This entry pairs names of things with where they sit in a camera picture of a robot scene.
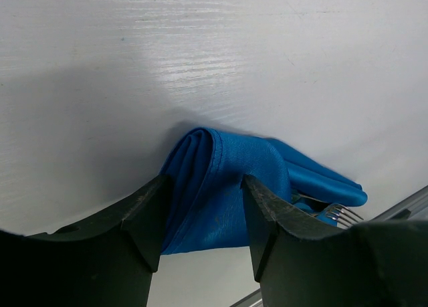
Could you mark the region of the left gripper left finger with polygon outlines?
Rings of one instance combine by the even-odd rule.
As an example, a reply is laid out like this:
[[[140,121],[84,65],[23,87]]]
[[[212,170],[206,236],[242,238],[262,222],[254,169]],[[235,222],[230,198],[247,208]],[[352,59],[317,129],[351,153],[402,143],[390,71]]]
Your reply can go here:
[[[160,175],[54,233],[1,232],[2,306],[145,306],[172,181]]]

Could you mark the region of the blue cloth napkin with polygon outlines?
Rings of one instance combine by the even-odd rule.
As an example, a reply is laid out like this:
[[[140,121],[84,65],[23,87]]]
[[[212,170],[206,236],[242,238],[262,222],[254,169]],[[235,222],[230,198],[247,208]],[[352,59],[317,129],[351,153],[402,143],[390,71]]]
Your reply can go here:
[[[241,192],[245,175],[285,201],[294,191],[347,207],[360,207],[368,199],[359,184],[280,140],[212,128],[184,135],[161,173],[174,183],[165,255],[248,246]]]

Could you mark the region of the silver metal fork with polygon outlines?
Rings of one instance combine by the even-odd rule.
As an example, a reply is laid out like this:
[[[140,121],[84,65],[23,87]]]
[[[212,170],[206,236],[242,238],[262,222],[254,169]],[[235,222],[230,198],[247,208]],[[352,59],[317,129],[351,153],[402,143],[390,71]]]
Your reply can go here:
[[[347,229],[364,219],[350,208],[339,203],[326,203],[307,195],[293,192],[292,204],[327,224]]]

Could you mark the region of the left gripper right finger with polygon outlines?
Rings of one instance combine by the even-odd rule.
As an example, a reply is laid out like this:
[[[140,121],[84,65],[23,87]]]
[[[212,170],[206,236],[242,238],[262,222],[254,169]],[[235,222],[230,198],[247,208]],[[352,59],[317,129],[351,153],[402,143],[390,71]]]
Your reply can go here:
[[[341,229],[241,183],[253,274],[264,306],[426,306],[427,222]]]

